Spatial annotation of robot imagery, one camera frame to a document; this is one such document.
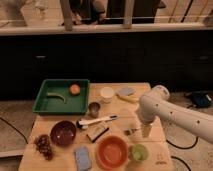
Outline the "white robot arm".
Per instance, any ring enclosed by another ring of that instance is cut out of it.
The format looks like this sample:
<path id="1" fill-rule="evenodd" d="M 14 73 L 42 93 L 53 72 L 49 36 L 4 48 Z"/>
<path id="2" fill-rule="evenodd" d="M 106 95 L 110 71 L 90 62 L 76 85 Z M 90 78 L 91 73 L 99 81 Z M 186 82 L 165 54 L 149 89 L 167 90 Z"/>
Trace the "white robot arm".
<path id="1" fill-rule="evenodd" d="M 151 124 L 159 117 L 213 144 L 213 116 L 175 105 L 168 101 L 169 97 L 168 89 L 162 85 L 144 93 L 138 101 L 141 122 Z"/>

